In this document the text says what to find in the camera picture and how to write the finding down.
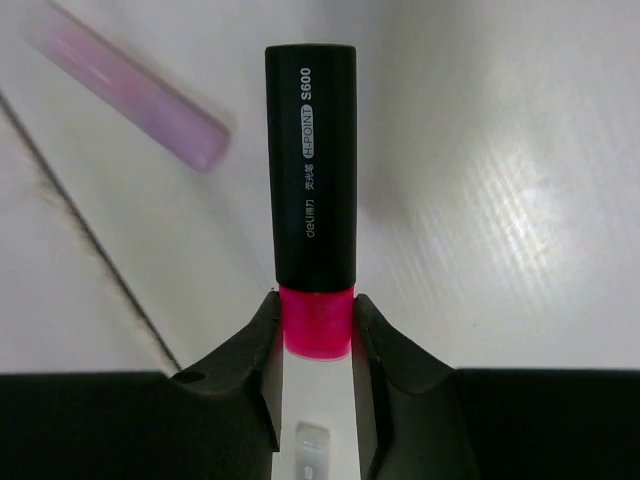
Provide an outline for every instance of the white table surface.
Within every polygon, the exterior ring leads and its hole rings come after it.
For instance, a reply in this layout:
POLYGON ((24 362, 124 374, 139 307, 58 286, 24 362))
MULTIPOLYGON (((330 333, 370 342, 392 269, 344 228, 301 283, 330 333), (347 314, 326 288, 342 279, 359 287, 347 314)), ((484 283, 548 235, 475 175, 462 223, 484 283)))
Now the white table surface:
MULTIPOLYGON (((197 174, 5 34, 0 85, 183 365, 275 286, 263 50, 324 41, 358 48, 358 290, 455 366, 640 366, 640 3, 60 3, 232 126, 197 174)), ((274 478, 299 420, 356 478, 350 362, 285 375, 274 478)))
POLYGON ((0 115, 0 374, 175 369, 0 115))

